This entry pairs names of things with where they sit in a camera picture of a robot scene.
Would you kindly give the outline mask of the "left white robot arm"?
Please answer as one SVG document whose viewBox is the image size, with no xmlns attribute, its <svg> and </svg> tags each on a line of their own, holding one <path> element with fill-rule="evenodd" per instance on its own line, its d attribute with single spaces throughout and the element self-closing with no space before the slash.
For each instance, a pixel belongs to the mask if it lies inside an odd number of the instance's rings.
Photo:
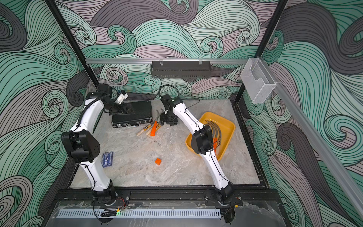
<svg viewBox="0 0 363 227">
<path fill-rule="evenodd" d="M 107 84 L 97 85 L 95 92 L 86 95 L 84 108 L 74 126 L 60 137 L 69 158 L 84 169 L 91 182 L 93 196 L 108 199 L 106 204 L 113 204 L 117 193 L 102 167 L 99 157 L 101 145 L 93 136 L 93 130 L 103 112 L 111 115 L 130 115 L 134 112 L 130 103 L 123 102 L 128 94 L 122 90 L 117 92 L 116 98 L 112 98 L 113 91 Z"/>
</svg>

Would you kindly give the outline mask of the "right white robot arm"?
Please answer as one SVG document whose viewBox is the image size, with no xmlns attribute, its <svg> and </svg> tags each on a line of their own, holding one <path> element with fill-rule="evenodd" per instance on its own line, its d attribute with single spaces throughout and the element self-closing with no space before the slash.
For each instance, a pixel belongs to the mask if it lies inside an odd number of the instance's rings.
<svg viewBox="0 0 363 227">
<path fill-rule="evenodd" d="M 224 174 L 217 160 L 214 148 L 212 128 L 202 124 L 189 111 L 180 98 L 179 90 L 173 85 L 162 85 L 158 95 L 164 105 L 164 112 L 160 115 L 160 124 L 175 126 L 181 120 L 192 134 L 191 146 L 193 151 L 202 157 L 213 179 L 216 197 L 223 206 L 228 205 L 234 194 L 233 183 Z"/>
</svg>

